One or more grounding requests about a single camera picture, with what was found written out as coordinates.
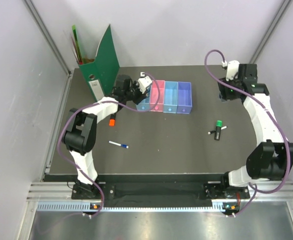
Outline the light blue drawer box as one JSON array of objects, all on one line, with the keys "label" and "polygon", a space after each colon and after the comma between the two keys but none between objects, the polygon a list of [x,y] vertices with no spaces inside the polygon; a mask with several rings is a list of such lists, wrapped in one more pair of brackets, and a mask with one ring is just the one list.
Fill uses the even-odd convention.
[{"label": "light blue drawer box", "polygon": [[150,98],[146,97],[139,104],[136,105],[136,109],[141,111],[149,111],[150,110]]}]

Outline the green lever arch binder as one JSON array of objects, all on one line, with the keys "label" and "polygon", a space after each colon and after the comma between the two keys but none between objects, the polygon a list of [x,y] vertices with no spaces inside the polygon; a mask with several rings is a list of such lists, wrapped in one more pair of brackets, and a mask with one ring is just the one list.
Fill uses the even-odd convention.
[{"label": "green lever arch binder", "polygon": [[77,28],[72,26],[71,41],[73,53],[79,69],[87,83],[94,99],[100,101],[111,93],[120,68],[112,29],[109,25],[101,38],[94,58],[85,57],[81,53]]}]

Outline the pink drawer box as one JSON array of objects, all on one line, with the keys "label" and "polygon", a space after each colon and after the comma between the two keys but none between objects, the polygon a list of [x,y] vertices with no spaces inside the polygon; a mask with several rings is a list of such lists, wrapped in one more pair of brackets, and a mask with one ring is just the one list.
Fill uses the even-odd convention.
[{"label": "pink drawer box", "polygon": [[152,108],[158,100],[157,105],[151,110],[151,112],[162,112],[164,110],[164,94],[165,94],[165,80],[156,80],[152,82],[150,93],[150,107]]}]

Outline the orange highlighter marker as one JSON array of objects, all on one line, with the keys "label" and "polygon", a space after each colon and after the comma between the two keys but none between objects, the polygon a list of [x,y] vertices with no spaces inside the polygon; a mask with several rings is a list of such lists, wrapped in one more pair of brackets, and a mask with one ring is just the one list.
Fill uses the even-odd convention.
[{"label": "orange highlighter marker", "polygon": [[114,127],[115,123],[116,123],[116,114],[113,113],[113,114],[110,115],[109,126]]}]

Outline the teal blue drawer box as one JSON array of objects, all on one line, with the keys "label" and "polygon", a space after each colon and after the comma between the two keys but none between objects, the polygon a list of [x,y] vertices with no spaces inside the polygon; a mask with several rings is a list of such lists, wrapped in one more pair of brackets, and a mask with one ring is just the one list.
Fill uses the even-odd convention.
[{"label": "teal blue drawer box", "polygon": [[164,88],[163,112],[176,114],[178,108],[178,82],[166,81]]}]

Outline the green highlighter marker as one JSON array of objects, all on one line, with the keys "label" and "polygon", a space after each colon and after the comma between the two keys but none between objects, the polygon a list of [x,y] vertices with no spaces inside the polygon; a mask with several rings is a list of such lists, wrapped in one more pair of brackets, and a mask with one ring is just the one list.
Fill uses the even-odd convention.
[{"label": "green highlighter marker", "polygon": [[223,127],[223,122],[221,120],[217,120],[216,126],[215,126],[215,133],[214,133],[214,139],[216,141],[220,140],[222,127]]}]

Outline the purple drawer box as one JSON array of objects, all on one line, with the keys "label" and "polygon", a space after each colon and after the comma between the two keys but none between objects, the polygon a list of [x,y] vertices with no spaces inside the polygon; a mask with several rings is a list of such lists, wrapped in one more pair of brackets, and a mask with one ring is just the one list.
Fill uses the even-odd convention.
[{"label": "purple drawer box", "polygon": [[190,114],[193,107],[192,85],[190,82],[178,82],[177,114]]}]

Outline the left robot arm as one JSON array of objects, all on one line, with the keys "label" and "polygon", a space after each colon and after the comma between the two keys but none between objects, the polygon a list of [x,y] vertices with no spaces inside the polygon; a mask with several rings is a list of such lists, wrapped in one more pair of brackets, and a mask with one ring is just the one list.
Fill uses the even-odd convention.
[{"label": "left robot arm", "polygon": [[132,81],[128,75],[121,74],[117,76],[111,93],[102,97],[94,106],[80,111],[75,108],[69,111],[69,117],[72,119],[66,125],[61,141],[74,160],[77,179],[84,184],[82,192],[88,198],[95,198],[100,192],[100,186],[94,183],[98,173],[92,154],[98,123],[116,114],[128,101],[139,104],[148,96],[151,86],[152,79],[144,73],[136,81]]}]

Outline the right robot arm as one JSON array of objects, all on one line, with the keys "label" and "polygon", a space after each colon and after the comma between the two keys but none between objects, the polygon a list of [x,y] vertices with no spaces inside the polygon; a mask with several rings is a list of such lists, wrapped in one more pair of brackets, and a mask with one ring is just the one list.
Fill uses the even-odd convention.
[{"label": "right robot arm", "polygon": [[223,62],[226,77],[218,83],[223,101],[240,99],[249,114],[256,148],[239,169],[226,172],[219,186],[220,193],[233,197],[239,188],[262,181],[283,180],[287,168],[285,142],[276,127],[267,86],[258,82],[256,64],[241,64],[237,60]]}]

